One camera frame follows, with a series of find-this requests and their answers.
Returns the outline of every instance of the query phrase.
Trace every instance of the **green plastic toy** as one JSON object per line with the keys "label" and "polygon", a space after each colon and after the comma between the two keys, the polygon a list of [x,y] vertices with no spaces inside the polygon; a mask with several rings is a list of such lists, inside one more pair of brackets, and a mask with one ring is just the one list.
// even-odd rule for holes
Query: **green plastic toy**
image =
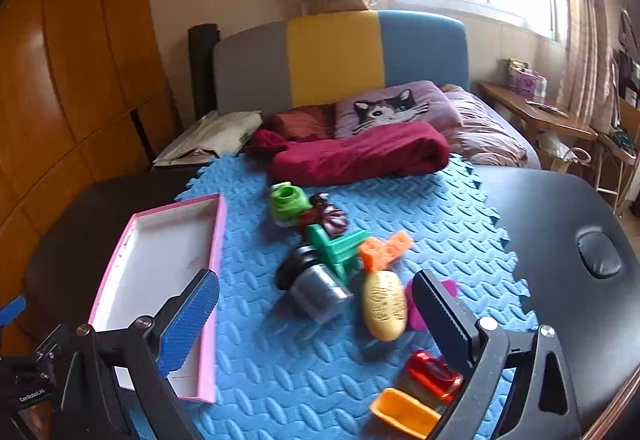
{"label": "green plastic toy", "polygon": [[368,237],[371,237],[371,233],[367,230],[355,230],[330,239],[320,225],[310,225],[306,229],[306,238],[318,249],[320,259],[345,285],[348,280],[346,270],[355,269],[358,261],[358,247]]}
{"label": "green plastic toy", "polygon": [[296,224],[296,216],[311,208],[305,192],[291,182],[271,186],[271,217],[279,227]]}

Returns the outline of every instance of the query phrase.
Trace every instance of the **metal screw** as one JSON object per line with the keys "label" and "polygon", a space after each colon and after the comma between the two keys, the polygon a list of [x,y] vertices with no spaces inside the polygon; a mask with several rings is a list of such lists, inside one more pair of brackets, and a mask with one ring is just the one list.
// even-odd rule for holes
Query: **metal screw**
{"label": "metal screw", "polygon": [[540,327],[540,333],[549,338],[555,337],[556,335],[556,331],[549,325],[542,325]]}
{"label": "metal screw", "polygon": [[140,328],[141,330],[146,330],[149,326],[151,326],[151,324],[154,322],[152,317],[149,317],[148,315],[142,315],[142,317],[138,317],[134,324],[136,325],[136,328]]}
{"label": "metal screw", "polygon": [[485,330],[492,331],[498,327],[498,321],[493,317],[480,317],[480,326]]}
{"label": "metal screw", "polygon": [[89,325],[80,325],[78,328],[76,328],[76,335],[78,337],[84,337],[85,335],[89,335],[90,331],[91,327]]}

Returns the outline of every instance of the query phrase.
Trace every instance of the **orange toy block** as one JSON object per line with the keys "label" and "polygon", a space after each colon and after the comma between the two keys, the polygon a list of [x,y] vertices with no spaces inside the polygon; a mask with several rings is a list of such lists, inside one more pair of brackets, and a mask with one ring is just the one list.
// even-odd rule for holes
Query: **orange toy block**
{"label": "orange toy block", "polygon": [[396,388],[386,388],[371,405],[380,420],[416,438],[427,438],[440,420],[439,413]]}
{"label": "orange toy block", "polygon": [[398,259],[413,244],[414,240],[404,230],[398,230],[387,241],[381,241],[376,237],[367,238],[360,245],[358,252],[364,263],[364,270],[370,273],[386,270],[389,263]]}

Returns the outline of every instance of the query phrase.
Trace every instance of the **cat print pillowcase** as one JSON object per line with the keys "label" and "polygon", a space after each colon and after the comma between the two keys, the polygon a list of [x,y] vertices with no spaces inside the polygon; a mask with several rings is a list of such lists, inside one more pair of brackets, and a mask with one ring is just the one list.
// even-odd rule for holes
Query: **cat print pillowcase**
{"label": "cat print pillowcase", "polygon": [[335,137],[348,138],[370,127],[422,120],[436,131],[462,126],[460,113],[441,90],[419,80],[358,93],[335,105]]}

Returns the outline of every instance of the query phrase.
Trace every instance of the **brown toy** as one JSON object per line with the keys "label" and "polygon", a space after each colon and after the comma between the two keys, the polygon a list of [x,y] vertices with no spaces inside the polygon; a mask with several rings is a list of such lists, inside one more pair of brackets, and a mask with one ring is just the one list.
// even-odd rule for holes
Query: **brown toy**
{"label": "brown toy", "polygon": [[309,198],[311,209],[298,215],[298,232],[306,237],[306,227],[318,224],[327,233],[329,238],[335,239],[344,234],[349,226],[347,213],[335,205],[329,203],[327,193],[316,193]]}

